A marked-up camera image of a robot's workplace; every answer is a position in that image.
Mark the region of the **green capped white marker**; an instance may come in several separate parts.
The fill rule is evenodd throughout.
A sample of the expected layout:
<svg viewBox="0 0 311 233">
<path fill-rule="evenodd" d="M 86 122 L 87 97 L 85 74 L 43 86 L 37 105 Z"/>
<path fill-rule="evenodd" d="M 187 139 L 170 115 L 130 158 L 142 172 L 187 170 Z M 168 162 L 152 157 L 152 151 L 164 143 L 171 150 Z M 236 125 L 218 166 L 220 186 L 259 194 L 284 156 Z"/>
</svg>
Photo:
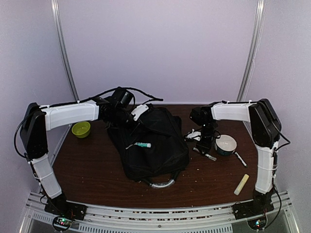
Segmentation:
<svg viewBox="0 0 311 233">
<path fill-rule="evenodd" d="M 195 152 L 197 152 L 197 153 L 199 153 L 200 155 L 202 155 L 202 156 L 204 156 L 204 157 L 206 157 L 206 158 L 212 160 L 212 161 L 216 161 L 216 160 L 217 160 L 216 157 L 211 156 L 211 155 L 209 155 L 208 153 L 203 153 L 202 151 L 200 151 L 200 150 L 199 150 L 198 148 L 196 148 L 196 147 L 193 147 L 192 150 L 195 151 Z"/>
</svg>

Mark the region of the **blue capped white marker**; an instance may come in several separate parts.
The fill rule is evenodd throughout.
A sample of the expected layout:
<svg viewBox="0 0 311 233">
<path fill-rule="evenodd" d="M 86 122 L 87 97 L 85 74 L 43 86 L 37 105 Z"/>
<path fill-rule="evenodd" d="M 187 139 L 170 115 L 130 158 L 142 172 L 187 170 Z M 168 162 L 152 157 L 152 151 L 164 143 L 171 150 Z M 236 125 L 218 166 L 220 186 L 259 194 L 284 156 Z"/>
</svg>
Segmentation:
<svg viewBox="0 0 311 233">
<path fill-rule="evenodd" d="M 243 164 L 244 167 L 248 167 L 247 163 L 242 159 L 242 157 L 237 152 L 235 152 L 235 155 L 237 156 L 237 158 Z"/>
</svg>

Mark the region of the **white green glue stick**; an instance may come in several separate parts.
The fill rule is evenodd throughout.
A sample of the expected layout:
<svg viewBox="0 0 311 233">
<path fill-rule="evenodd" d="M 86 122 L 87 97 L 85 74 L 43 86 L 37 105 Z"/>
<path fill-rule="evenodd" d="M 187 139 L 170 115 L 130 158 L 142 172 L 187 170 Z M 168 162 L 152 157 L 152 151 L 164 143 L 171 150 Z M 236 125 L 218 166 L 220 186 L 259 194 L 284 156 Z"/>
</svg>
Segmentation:
<svg viewBox="0 0 311 233">
<path fill-rule="evenodd" d="M 143 148 L 151 148 L 152 144 L 151 143 L 143 143 L 143 142 L 136 142 L 134 145 L 143 147 Z"/>
</svg>

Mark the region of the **black student backpack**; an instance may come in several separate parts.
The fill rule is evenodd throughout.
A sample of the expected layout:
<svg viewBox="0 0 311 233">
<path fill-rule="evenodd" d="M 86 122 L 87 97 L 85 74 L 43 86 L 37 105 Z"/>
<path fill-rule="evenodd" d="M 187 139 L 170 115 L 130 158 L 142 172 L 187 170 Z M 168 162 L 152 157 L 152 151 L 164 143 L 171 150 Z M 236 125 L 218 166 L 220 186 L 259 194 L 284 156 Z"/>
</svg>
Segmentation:
<svg viewBox="0 0 311 233">
<path fill-rule="evenodd" d="M 143 181 L 153 189 L 172 186 L 190 162 L 189 148 L 181 131 L 182 120 L 165 107 L 147 104 L 132 128 L 109 126 L 108 136 L 117 149 L 123 171 L 133 181 Z M 134 145 L 151 143 L 151 148 Z"/>
</svg>

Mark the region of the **pale yellow highlighter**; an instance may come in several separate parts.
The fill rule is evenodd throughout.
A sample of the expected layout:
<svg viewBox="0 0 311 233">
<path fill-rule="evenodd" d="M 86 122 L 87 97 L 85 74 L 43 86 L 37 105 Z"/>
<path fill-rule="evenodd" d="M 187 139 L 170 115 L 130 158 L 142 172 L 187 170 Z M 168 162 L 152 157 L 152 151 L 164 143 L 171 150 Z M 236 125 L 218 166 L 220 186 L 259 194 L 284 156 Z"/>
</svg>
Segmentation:
<svg viewBox="0 0 311 233">
<path fill-rule="evenodd" d="M 246 182 L 248 181 L 249 179 L 249 175 L 248 174 L 244 174 L 243 178 L 241 179 L 240 183 L 238 184 L 238 186 L 236 187 L 235 191 L 234 191 L 234 194 L 235 195 L 239 195 L 240 192 L 242 191 L 242 189 L 244 188 Z"/>
</svg>

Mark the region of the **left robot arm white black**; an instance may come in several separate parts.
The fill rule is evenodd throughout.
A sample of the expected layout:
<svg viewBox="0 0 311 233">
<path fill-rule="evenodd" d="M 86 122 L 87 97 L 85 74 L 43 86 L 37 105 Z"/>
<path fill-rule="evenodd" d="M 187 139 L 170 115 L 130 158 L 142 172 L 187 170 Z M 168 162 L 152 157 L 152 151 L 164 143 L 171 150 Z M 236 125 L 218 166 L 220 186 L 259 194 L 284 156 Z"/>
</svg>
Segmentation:
<svg viewBox="0 0 311 233">
<path fill-rule="evenodd" d="M 18 125 L 14 137 L 20 137 L 25 152 L 19 155 L 31 166 L 48 198 L 51 208 L 60 216 L 70 211 L 70 205 L 54 174 L 48 157 L 47 132 L 55 128 L 84 121 L 97 121 L 136 127 L 140 117 L 150 110 L 148 103 L 127 106 L 135 100 L 132 91 L 137 91 L 150 101 L 158 98 L 133 87 L 116 87 L 93 97 L 74 102 L 53 105 L 28 105 L 24 119 Z"/>
</svg>

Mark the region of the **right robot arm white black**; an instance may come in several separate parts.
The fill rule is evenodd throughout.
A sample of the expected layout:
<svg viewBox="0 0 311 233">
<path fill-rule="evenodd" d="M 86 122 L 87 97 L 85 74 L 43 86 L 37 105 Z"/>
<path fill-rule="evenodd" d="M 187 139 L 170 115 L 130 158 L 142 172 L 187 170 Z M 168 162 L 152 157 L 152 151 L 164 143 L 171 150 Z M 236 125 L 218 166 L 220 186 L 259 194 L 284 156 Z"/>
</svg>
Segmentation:
<svg viewBox="0 0 311 233">
<path fill-rule="evenodd" d="M 220 146 L 219 140 L 224 134 L 216 136 L 217 121 L 233 120 L 248 122 L 251 136 L 258 152 L 258 171 L 253 200 L 249 210 L 260 214 L 270 203 L 271 195 L 276 191 L 274 180 L 277 170 L 277 153 L 281 149 L 279 141 L 285 136 L 281 133 L 281 122 L 268 99 L 247 102 L 213 102 L 191 110 L 190 119 L 200 126 L 192 130 L 184 139 L 195 141 L 196 149 L 202 155 L 208 155 L 211 148 L 221 149 L 226 155 L 233 150 Z"/>
</svg>

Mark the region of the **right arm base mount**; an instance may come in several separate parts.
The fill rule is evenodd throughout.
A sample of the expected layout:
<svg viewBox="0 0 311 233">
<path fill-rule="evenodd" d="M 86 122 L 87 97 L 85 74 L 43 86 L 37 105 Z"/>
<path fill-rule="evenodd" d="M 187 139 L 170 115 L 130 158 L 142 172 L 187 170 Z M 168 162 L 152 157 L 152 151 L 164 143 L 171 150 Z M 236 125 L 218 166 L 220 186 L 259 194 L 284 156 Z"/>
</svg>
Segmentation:
<svg viewBox="0 0 311 233">
<path fill-rule="evenodd" d="M 262 206 L 261 204 L 256 205 L 256 202 L 251 200 L 247 202 L 237 202 L 232 206 L 232 209 L 235 219 L 238 220 L 263 215 L 264 211 L 270 212 L 275 208 L 272 203 Z"/>
</svg>

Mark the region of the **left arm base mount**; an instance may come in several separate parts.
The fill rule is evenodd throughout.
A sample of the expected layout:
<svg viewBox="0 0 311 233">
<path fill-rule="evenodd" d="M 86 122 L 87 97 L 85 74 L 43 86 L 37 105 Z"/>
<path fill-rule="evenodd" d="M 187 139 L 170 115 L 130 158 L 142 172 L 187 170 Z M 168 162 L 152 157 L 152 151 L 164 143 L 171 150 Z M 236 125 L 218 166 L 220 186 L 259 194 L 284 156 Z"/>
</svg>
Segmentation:
<svg viewBox="0 0 311 233">
<path fill-rule="evenodd" d="M 86 210 L 86 205 L 67 201 L 58 203 L 48 201 L 44 208 L 45 212 L 75 220 L 84 220 Z"/>
</svg>

